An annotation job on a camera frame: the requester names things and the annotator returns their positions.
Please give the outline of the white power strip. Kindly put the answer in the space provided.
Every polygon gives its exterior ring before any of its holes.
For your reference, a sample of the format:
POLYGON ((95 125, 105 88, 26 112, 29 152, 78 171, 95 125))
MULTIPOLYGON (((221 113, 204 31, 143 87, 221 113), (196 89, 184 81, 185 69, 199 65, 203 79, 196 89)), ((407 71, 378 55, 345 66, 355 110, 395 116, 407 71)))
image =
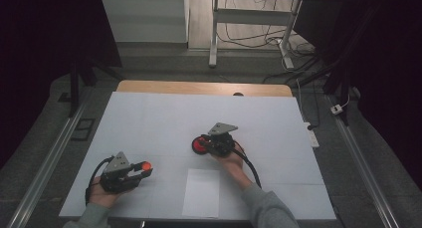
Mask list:
POLYGON ((314 133, 314 127, 309 122, 305 122, 305 127, 309 133, 311 147, 313 148, 319 147, 316 134, 314 133))

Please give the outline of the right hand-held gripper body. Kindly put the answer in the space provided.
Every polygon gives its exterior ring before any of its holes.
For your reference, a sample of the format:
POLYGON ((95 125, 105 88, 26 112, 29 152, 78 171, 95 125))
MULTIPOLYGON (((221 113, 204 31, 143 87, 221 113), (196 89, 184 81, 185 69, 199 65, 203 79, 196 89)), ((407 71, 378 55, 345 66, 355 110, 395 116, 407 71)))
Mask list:
POLYGON ((208 135, 211 136, 211 142, 208 144, 213 147, 211 154, 219 157, 228 156, 234 147, 234 139, 230 134, 230 131, 234 131, 236 129, 237 127, 235 125, 217 122, 208 131, 208 135))

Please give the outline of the black metal stand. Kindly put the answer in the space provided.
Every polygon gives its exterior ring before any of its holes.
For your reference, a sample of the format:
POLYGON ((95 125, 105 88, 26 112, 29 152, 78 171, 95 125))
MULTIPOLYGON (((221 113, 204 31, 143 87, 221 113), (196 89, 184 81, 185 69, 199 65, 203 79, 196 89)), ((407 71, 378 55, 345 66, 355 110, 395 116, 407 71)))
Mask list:
POLYGON ((328 50, 337 49, 335 60, 327 64, 317 73, 298 81, 296 88, 307 85, 322 76, 328 76, 322 91, 325 95, 333 95, 340 89, 339 105, 342 111, 337 114, 340 120, 348 125, 347 105, 349 103, 349 86, 352 54, 357 51, 357 46, 362 40, 364 32, 379 10, 383 0, 343 0, 346 6, 345 13, 340 15, 341 20, 349 16, 348 22, 341 27, 341 35, 337 41, 329 46, 328 50))
POLYGON ((100 69, 102 72, 118 80, 119 82, 124 80, 124 76, 94 58, 87 57, 85 59, 82 59, 80 63, 72 63, 70 69, 71 110, 69 113, 69 117, 73 117, 80 106, 79 80, 82 80, 83 83, 89 87, 93 87, 97 83, 98 78, 95 75, 94 68, 100 69))

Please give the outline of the wooden table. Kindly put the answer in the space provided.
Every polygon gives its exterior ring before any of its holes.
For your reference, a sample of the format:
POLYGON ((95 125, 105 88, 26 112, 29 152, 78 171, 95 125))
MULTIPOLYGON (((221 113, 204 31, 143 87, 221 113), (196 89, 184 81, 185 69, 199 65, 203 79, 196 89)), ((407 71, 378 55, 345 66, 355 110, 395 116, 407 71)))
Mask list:
POLYGON ((291 89, 286 85, 258 85, 233 83, 200 82, 165 82, 165 81, 130 81, 118 84, 118 92, 123 93, 159 93, 183 95, 216 95, 249 97, 291 97, 291 89))

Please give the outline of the white cabinet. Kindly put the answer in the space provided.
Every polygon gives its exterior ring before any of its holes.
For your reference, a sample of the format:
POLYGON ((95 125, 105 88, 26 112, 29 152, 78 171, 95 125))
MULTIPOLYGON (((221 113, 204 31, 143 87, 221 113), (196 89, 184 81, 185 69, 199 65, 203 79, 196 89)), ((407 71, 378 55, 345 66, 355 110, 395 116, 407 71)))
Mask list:
POLYGON ((117 42, 187 43, 189 0, 103 0, 117 42))

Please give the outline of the dark curtain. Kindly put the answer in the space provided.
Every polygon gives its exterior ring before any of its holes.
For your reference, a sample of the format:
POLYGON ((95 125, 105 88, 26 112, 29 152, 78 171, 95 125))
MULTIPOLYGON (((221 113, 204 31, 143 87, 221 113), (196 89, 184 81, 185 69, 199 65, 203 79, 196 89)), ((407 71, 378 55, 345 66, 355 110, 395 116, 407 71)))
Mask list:
POLYGON ((358 108, 422 190, 422 0, 307 0, 296 32, 333 64, 324 90, 358 108))
POLYGON ((103 0, 0 0, 0 168, 78 65, 121 65, 103 0))

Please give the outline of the person's right hand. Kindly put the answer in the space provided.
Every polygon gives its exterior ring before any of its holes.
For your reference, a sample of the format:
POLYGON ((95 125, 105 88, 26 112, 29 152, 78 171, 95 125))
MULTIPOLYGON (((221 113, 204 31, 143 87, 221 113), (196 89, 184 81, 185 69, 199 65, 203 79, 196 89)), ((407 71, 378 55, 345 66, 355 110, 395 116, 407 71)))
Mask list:
POLYGON ((224 167, 224 169, 241 187, 245 187, 250 183, 249 178, 243 171, 243 159, 238 154, 232 152, 227 157, 219 157, 214 155, 214 158, 224 167))

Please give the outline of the person's left hand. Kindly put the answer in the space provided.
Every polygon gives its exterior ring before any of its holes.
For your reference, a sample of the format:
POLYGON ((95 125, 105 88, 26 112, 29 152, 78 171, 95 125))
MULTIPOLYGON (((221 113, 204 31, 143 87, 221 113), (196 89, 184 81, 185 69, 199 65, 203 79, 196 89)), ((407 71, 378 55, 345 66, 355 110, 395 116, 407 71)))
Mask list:
POLYGON ((117 200, 122 196, 122 193, 106 192, 101 186, 100 180, 101 178, 97 176, 91 183, 89 202, 105 208, 112 208, 117 200))

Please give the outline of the white desk frame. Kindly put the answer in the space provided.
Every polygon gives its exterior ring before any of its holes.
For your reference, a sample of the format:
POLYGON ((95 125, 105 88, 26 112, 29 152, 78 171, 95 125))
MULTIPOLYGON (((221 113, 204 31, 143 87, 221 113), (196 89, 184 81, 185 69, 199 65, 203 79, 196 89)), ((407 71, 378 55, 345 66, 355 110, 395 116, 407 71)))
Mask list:
POLYGON ((246 9, 219 8, 219 0, 212 2, 212 35, 210 42, 209 67, 215 68, 217 64, 217 26, 219 23, 245 24, 245 25, 269 25, 284 26, 285 33, 282 39, 278 39, 278 48, 282 54, 285 69, 294 67, 288 52, 288 43, 294 29, 297 16, 302 5, 301 0, 292 1, 292 9, 285 11, 265 11, 246 9))

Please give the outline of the aluminium floor rail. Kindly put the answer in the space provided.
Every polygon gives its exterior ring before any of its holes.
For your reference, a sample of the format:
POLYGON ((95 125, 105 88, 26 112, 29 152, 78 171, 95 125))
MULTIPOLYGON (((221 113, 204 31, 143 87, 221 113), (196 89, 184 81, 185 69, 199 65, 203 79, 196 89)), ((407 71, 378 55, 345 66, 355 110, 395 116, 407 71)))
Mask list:
POLYGON ((51 146, 46 158, 42 162, 41 167, 38 169, 34 179, 32 180, 6 228, 25 228, 27 225, 72 136, 72 133, 87 107, 89 99, 92 97, 93 90, 93 88, 85 88, 82 90, 79 105, 77 106, 74 114, 67 118, 65 125, 51 146))
POLYGON ((394 212, 392 211, 384 192, 380 188, 368 162, 360 150, 360 146, 358 145, 354 134, 338 114, 334 114, 333 112, 329 113, 335 119, 339 132, 343 137, 356 169, 358 170, 366 190, 372 199, 373 205, 377 210, 383 226, 385 228, 400 228, 398 220, 396 219, 394 212))

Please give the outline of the large white table cover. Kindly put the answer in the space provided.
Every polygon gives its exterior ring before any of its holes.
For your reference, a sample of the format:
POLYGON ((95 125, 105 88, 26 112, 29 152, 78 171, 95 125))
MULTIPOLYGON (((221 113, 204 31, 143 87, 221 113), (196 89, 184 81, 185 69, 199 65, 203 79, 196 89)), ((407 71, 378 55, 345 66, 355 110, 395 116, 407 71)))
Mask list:
POLYGON ((251 176, 275 192, 299 220, 332 220, 329 201, 298 104, 286 97, 198 96, 147 93, 111 95, 88 153, 60 212, 85 209, 85 190, 96 166, 123 152, 153 171, 113 207, 116 218, 243 221, 249 212, 236 183, 210 155, 193 152, 193 139, 217 122, 237 127, 232 136, 254 164, 251 176), (182 214, 189 169, 220 172, 219 215, 182 214))

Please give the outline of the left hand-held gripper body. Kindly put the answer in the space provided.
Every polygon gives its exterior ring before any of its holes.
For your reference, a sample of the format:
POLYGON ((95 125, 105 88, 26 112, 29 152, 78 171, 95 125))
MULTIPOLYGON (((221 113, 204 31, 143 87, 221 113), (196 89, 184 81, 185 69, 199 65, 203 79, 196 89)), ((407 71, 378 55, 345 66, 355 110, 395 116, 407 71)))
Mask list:
POLYGON ((109 193, 123 193, 138 186, 140 175, 129 176, 135 170, 135 165, 130 163, 124 153, 119 152, 105 167, 100 184, 104 191, 109 193))

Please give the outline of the white plug adapter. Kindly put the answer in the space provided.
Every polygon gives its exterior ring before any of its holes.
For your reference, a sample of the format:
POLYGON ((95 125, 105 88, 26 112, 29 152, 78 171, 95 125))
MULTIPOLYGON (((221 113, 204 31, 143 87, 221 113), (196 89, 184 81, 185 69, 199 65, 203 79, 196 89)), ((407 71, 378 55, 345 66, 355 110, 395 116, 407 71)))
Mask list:
POLYGON ((332 114, 340 114, 340 113, 342 113, 343 112, 343 109, 348 105, 349 101, 350 101, 350 98, 347 98, 347 101, 343 105, 337 104, 335 106, 332 106, 330 108, 331 113, 332 114))

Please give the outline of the small white paper sheet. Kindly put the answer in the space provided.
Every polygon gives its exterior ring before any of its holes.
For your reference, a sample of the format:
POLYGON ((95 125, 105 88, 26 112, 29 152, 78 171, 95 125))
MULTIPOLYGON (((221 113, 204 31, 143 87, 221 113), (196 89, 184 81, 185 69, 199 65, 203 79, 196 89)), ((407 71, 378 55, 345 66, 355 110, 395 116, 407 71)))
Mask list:
POLYGON ((217 218, 219 191, 218 170, 189 169, 182 214, 190 217, 217 218))

